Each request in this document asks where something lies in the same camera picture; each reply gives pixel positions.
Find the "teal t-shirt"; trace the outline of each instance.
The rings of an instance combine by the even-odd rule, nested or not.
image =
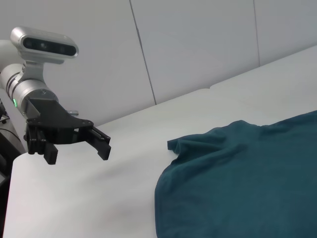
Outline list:
[[[236,121],[168,142],[155,190],[158,238],[316,238],[317,111]]]

